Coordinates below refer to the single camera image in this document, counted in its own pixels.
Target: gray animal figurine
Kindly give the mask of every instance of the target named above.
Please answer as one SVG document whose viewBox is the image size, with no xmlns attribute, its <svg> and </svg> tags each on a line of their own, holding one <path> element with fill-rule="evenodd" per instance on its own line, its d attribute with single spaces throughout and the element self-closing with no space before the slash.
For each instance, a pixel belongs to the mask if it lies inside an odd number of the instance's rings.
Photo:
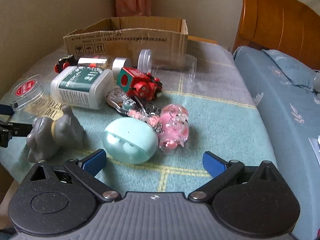
<svg viewBox="0 0 320 240">
<path fill-rule="evenodd" d="M 37 117 L 33 121 L 33 129 L 27 136 L 29 162 L 48 160 L 60 147 L 83 148 L 83 127 L 70 106 L 63 106 L 62 111 L 63 116 L 56 121 L 49 117 Z"/>
</svg>

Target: green label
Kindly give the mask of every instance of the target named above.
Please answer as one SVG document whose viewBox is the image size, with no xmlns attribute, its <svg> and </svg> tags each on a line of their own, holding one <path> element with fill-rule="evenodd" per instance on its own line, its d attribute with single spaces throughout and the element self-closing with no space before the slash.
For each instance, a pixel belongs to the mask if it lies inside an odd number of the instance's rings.
<svg viewBox="0 0 320 240">
<path fill-rule="evenodd" d="M 100 68 L 79 66 L 60 82 L 59 88 L 89 92 L 91 85 L 102 71 Z"/>
</svg>

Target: red sticker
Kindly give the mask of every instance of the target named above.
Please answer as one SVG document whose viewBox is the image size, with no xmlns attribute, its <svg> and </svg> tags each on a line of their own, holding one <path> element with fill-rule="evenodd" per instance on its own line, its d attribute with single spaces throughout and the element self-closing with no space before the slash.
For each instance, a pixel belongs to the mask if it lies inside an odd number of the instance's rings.
<svg viewBox="0 0 320 240">
<path fill-rule="evenodd" d="M 18 87 L 16 91 L 16 96 L 19 97 L 27 93 L 31 88 L 33 88 L 35 84 L 36 84 L 36 81 L 33 79 L 23 83 L 20 87 Z"/>
</svg>

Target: wall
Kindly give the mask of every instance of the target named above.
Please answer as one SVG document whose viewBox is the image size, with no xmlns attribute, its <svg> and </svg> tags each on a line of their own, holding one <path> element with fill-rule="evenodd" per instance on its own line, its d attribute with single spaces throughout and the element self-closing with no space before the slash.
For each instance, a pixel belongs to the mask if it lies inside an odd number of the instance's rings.
<svg viewBox="0 0 320 240">
<path fill-rule="evenodd" d="M 320 14 L 320 0 L 299 0 Z M 242 0 L 152 0 L 152 15 L 187 20 L 189 34 L 216 40 L 232 49 Z"/>
<path fill-rule="evenodd" d="M 115 14 L 115 0 L 0 0 L 0 96 L 62 37 Z"/>
</svg>

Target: jar lid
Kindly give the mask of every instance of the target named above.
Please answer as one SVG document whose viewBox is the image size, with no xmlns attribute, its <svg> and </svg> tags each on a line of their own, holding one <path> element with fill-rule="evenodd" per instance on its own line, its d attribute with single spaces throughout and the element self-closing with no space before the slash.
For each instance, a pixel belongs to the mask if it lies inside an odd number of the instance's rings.
<svg viewBox="0 0 320 240">
<path fill-rule="evenodd" d="M 123 67 L 131 67 L 131 60 L 125 57 L 116 57 L 112 64 L 113 78 L 116 80 Z"/>
<path fill-rule="evenodd" d="M 11 92 L 10 105 L 15 112 L 36 102 L 44 94 L 42 76 L 34 75 L 17 85 Z"/>
<path fill-rule="evenodd" d="M 151 49 L 143 49 L 139 54 L 138 70 L 140 70 L 143 73 L 151 72 L 151 61 Z"/>
</svg>

